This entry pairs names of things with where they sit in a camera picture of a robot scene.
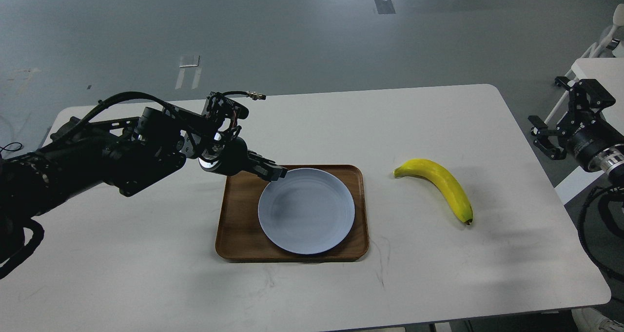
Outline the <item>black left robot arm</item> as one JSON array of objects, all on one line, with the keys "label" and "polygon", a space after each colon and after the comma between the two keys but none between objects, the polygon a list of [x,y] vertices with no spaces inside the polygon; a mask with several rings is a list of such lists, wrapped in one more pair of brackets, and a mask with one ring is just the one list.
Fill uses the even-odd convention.
[{"label": "black left robot arm", "polygon": [[232,100],[256,92],[212,92],[203,110],[192,112],[143,92],[123,92],[73,117],[51,143],[1,160],[1,276],[24,263],[44,239],[36,216],[105,183],[130,197],[198,159],[206,172],[242,171],[267,182],[287,169],[249,150],[238,122],[248,109]]}]

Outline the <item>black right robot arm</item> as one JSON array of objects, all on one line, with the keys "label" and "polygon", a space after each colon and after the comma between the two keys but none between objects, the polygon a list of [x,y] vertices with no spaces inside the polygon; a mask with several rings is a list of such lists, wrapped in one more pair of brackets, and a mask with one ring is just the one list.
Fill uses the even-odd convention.
[{"label": "black right robot arm", "polygon": [[585,172],[602,171],[611,185],[623,186],[624,137],[602,117],[602,110],[617,102],[615,97],[597,79],[572,82],[558,76],[554,84],[567,92],[567,111],[554,128],[530,115],[533,145],[552,160],[571,155]]}]

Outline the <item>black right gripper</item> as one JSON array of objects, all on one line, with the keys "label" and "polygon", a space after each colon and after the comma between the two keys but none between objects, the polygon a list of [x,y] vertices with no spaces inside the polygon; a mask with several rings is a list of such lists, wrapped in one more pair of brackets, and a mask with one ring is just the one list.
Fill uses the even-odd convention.
[{"label": "black right gripper", "polygon": [[[537,149],[551,160],[565,159],[571,154],[586,172],[615,173],[623,167],[624,137],[602,119],[602,110],[615,105],[615,97],[597,79],[580,79],[563,84],[555,78],[555,85],[567,92],[567,112],[557,129],[550,129],[537,115],[529,115],[529,135]],[[561,137],[563,148],[550,137]]]}]

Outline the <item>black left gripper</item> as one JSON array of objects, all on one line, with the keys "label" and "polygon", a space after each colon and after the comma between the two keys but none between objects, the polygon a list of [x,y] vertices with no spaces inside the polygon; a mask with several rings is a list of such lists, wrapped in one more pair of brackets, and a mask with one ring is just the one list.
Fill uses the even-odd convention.
[{"label": "black left gripper", "polygon": [[241,171],[247,171],[267,182],[285,178],[288,172],[288,168],[248,150],[247,143],[240,137],[228,143],[216,161],[199,158],[198,163],[202,170],[212,174],[233,176]]}]

